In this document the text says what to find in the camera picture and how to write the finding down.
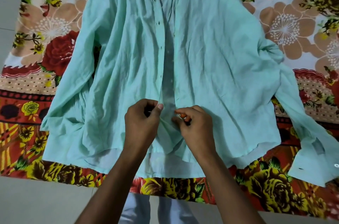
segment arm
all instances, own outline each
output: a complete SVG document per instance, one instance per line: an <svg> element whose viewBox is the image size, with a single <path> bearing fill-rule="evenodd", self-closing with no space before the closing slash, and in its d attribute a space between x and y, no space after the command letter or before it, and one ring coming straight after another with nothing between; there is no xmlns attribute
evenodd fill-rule
<svg viewBox="0 0 339 224"><path fill-rule="evenodd" d="M75 224L118 223L134 176L157 134L163 109L162 104L157 104L157 101L142 99L129 107L121 155ZM154 107L148 118L144 114L146 106Z"/></svg>
<svg viewBox="0 0 339 224"><path fill-rule="evenodd" d="M265 224L216 152L212 117L199 106L177 109L176 113L186 114L192 119L189 126L178 117L172 120L180 128L187 146L209 181L223 223Z"/></svg>

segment floral bedsheet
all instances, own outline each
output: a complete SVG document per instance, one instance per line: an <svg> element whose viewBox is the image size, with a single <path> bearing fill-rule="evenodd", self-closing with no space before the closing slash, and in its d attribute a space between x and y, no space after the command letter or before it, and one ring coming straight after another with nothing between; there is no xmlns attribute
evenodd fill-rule
<svg viewBox="0 0 339 224"><path fill-rule="evenodd" d="M339 139L339 0L242 0L294 69L307 114ZM0 174L97 187L105 175L42 161L40 131L72 57L87 0L21 0L13 48L0 76ZM95 58L100 48L95 48ZM261 211L339 219L339 179L326 188L290 177L300 149L290 119L272 98L282 144L245 169L230 168ZM131 192L215 204L204 177L135 179Z"/></svg>

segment mint green shirt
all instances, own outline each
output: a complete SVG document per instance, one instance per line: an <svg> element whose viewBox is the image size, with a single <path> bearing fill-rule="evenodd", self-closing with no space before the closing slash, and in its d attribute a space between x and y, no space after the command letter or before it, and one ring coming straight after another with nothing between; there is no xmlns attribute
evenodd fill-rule
<svg viewBox="0 0 339 224"><path fill-rule="evenodd" d="M175 108L196 104L213 118L225 164L243 168L281 142L275 95L301 140L289 175L324 186L339 176L339 143L305 114L283 59L240 0L88 0L41 126L49 131L43 159L108 173L123 148L128 107L148 98L165 107L138 176L204 176L170 120Z"/></svg>

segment hand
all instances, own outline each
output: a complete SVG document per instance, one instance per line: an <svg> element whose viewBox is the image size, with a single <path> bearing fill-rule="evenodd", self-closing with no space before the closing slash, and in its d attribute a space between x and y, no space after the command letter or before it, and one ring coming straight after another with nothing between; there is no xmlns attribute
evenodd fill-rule
<svg viewBox="0 0 339 224"><path fill-rule="evenodd" d="M145 107L154 107L149 117L144 114ZM128 108L125 114L125 144L124 151L131 156L145 157L148 148L157 135L160 113L163 104L157 101L141 99Z"/></svg>
<svg viewBox="0 0 339 224"><path fill-rule="evenodd" d="M180 128L181 135L197 162L200 164L206 157L217 155L212 117L197 105L177 109L175 113L186 114L187 117L192 119L189 126L178 117L173 117L172 121Z"/></svg>

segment forearm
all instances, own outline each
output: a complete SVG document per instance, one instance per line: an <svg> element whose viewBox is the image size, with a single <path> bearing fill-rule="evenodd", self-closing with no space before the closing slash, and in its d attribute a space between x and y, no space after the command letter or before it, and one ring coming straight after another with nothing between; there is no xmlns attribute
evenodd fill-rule
<svg viewBox="0 0 339 224"><path fill-rule="evenodd" d="M212 188L223 223L265 224L218 155L204 159L201 167Z"/></svg>
<svg viewBox="0 0 339 224"><path fill-rule="evenodd" d="M133 178L142 159L122 151L103 184L91 198L75 224L118 223Z"/></svg>

